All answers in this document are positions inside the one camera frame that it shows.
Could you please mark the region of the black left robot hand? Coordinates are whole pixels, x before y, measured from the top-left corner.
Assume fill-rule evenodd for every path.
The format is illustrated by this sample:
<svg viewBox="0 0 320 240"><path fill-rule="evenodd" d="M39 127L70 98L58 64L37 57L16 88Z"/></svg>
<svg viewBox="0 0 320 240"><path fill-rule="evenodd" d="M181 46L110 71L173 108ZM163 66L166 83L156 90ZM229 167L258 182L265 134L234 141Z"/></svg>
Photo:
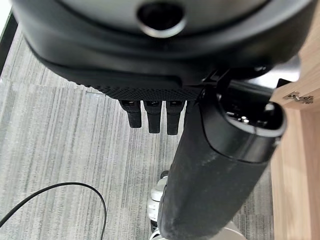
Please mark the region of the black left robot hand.
<svg viewBox="0 0 320 240"><path fill-rule="evenodd" d="M156 221L168 240L210 240L234 217L287 128L273 87L297 59L316 0L14 0L34 55L116 99L132 128L184 128Z"/></svg>

